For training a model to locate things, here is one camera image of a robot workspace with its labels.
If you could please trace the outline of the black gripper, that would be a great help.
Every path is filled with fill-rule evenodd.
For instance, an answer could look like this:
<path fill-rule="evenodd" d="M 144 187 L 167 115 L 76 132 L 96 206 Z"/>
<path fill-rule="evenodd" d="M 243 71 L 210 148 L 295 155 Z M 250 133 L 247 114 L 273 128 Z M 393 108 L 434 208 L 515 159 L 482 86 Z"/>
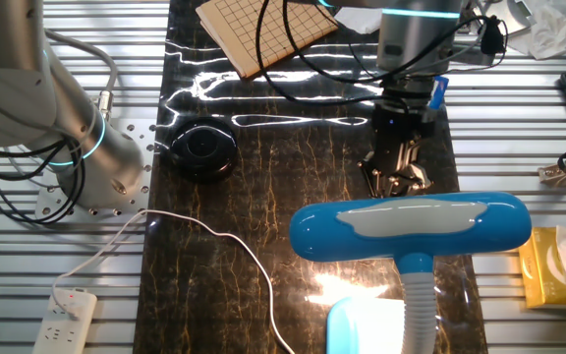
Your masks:
<path fill-rule="evenodd" d="M 398 113 L 376 106 L 371 116 L 374 147 L 357 162 L 371 198 L 385 198 L 379 166 L 396 166 L 388 177 L 389 197 L 403 197 L 428 189 L 433 182 L 418 164 L 423 140 L 434 134 L 435 121 L 418 114 Z"/>

